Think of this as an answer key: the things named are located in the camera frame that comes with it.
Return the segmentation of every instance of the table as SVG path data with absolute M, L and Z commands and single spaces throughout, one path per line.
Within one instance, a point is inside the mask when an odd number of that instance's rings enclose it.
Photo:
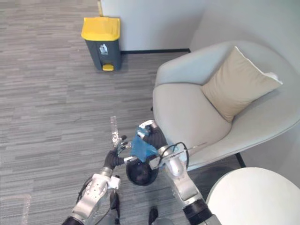
M 227 173 L 211 189 L 207 203 L 222 225 L 300 225 L 300 189 L 262 168 Z

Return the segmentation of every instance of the yellow lid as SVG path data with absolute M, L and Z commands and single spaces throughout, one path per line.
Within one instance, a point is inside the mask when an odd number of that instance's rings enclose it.
M 88 41 L 115 41 L 120 37 L 120 19 L 85 17 L 81 37 Z

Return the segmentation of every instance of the trash can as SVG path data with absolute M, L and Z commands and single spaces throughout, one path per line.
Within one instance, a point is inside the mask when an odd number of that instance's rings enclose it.
M 97 69 L 113 71 L 121 68 L 119 18 L 85 17 L 81 37 L 85 39 Z

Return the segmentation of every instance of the white wall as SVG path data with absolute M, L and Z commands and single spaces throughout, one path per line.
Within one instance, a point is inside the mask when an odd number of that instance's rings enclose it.
M 189 48 L 206 0 L 102 0 L 121 18 L 122 50 Z
M 279 53 L 300 74 L 299 24 L 299 0 L 211 0 L 190 49 L 228 40 L 254 41 Z M 244 151 L 242 157 L 247 166 L 271 169 L 300 187 L 300 124 Z

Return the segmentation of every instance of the blue cloth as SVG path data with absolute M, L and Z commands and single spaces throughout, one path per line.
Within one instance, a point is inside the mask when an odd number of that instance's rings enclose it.
M 135 133 L 135 137 L 131 142 L 131 156 L 138 157 L 142 162 L 146 162 L 147 157 L 157 155 L 158 151 L 150 144 L 143 141 L 138 135 L 137 131 L 141 131 L 143 134 L 147 135 L 148 131 L 146 129 L 141 129 L 138 127 Z

